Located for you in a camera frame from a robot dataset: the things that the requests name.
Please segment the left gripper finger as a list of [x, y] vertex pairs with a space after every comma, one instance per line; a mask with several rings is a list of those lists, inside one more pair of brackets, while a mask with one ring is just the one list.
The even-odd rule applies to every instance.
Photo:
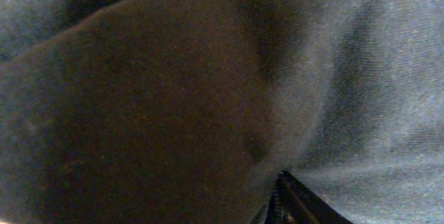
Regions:
[[264, 223], [352, 224], [288, 171], [275, 181]]

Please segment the black t-shirt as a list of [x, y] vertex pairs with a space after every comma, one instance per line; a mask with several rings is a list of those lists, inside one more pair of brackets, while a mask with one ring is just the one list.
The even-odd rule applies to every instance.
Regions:
[[4, 223], [443, 222], [443, 0], [1, 0]]

